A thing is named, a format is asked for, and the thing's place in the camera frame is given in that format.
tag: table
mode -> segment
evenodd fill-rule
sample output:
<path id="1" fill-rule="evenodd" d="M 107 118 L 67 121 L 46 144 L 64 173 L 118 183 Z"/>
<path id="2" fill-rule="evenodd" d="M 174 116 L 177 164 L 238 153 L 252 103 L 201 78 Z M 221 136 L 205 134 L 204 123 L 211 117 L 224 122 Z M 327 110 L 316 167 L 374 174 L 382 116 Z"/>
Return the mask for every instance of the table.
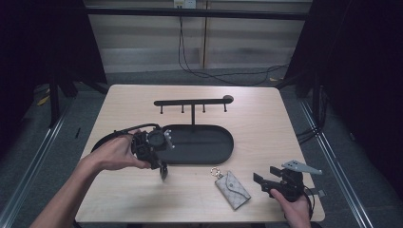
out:
<path id="1" fill-rule="evenodd" d="M 158 100 L 219 99 L 227 105 L 196 106 L 196 124 L 226 128 L 234 138 L 228 161 L 217 166 L 231 171 L 252 198 L 234 211 L 210 175 L 212 165 L 169 165 L 162 181 L 158 170 L 129 167 L 103 171 L 91 185 L 76 217 L 79 222 L 270 222 L 284 220 L 278 203 L 253 182 L 256 172 L 271 181 L 269 166 L 281 168 L 290 160 L 305 162 L 287 111 L 275 88 L 235 86 L 114 85 L 110 88 L 83 152 L 113 130 L 139 124 L 191 124 L 190 107 L 167 106 L 160 114 Z M 309 174 L 304 183 L 314 187 Z M 323 220 L 316 197 L 312 220 Z"/>

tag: black mechanical device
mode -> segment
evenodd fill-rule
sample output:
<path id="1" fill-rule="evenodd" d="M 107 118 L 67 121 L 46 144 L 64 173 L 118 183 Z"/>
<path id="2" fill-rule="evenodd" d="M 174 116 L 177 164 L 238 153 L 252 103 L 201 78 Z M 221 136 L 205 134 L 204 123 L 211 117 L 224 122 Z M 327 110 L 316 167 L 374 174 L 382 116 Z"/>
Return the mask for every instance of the black mechanical device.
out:
<path id="1" fill-rule="evenodd" d="M 153 130 L 149 133 L 146 131 L 137 131 L 134 134 L 130 133 L 130 131 L 148 126 L 153 126 Z M 116 137 L 121 135 L 132 135 L 133 139 L 131 141 L 131 152 L 136 155 L 138 160 L 149 162 L 151 164 L 151 169 L 160 168 L 161 178 L 165 180 L 166 176 L 168 175 L 167 165 L 166 162 L 159 159 L 156 152 L 175 147 L 171 142 L 171 137 L 169 136 L 170 132 L 170 130 L 163 131 L 161 127 L 155 123 L 138 125 L 128 129 L 114 131 L 113 133 L 101 138 L 94 145 L 92 151 Z"/>
<path id="2" fill-rule="evenodd" d="M 315 207 L 315 198 L 314 205 L 312 205 L 308 194 L 305 192 L 305 189 L 310 195 L 313 195 L 314 193 L 303 183 L 302 173 L 305 172 L 321 175 L 322 171 L 312 168 L 299 161 L 288 161 L 287 163 L 284 163 L 282 167 L 284 168 L 278 169 L 274 166 L 270 166 L 270 173 L 281 178 L 280 182 L 265 180 L 262 176 L 256 173 L 253 174 L 253 181 L 260 184 L 261 191 L 268 193 L 269 197 L 271 198 L 273 196 L 270 193 L 270 190 L 273 188 L 278 190 L 290 202 L 297 201 L 301 196 L 305 196 L 309 203 L 309 213 L 311 218 Z"/>

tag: hand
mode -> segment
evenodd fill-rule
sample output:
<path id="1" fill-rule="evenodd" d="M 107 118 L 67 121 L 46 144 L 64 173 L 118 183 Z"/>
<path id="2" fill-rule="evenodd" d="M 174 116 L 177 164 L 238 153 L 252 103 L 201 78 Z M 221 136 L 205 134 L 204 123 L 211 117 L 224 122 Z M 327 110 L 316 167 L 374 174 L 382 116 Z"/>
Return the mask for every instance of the hand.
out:
<path id="1" fill-rule="evenodd" d="M 285 218 L 292 228 L 311 227 L 308 200 L 304 196 L 295 202 L 290 202 L 276 189 L 270 190 L 270 194 L 280 204 Z"/>
<path id="2" fill-rule="evenodd" d="M 138 131 L 130 131 L 129 133 L 134 134 Z M 131 135 L 123 135 L 105 142 L 86 158 L 97 163 L 99 171 L 119 170 L 128 166 L 135 166 L 141 169 L 150 168 L 150 163 L 138 160 L 131 153 L 130 145 L 132 138 Z"/>

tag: keychain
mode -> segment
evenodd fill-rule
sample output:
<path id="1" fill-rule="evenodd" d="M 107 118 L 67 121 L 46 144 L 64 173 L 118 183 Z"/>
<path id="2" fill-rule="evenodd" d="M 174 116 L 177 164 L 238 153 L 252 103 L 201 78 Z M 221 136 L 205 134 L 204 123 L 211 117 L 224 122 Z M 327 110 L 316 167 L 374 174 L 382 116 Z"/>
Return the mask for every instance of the keychain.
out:
<path id="1" fill-rule="evenodd" d="M 251 199 L 249 193 L 231 171 L 228 171 L 226 175 L 223 175 L 218 167 L 214 167 L 211 169 L 210 173 L 212 176 L 218 178 L 218 180 L 216 180 L 216 185 L 234 210 L 238 209 L 245 202 Z"/>

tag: power outlet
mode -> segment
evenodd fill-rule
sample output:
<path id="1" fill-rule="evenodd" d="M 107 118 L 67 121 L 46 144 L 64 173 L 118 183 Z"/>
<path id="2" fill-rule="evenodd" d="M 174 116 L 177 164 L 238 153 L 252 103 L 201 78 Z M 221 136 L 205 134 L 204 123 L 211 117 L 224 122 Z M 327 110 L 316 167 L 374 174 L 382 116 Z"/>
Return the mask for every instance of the power outlet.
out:
<path id="1" fill-rule="evenodd" d="M 196 8 L 196 0 L 184 0 L 184 7 L 186 9 L 195 9 Z"/>
<path id="2" fill-rule="evenodd" d="M 175 9 L 184 9 L 184 0 L 174 0 Z"/>

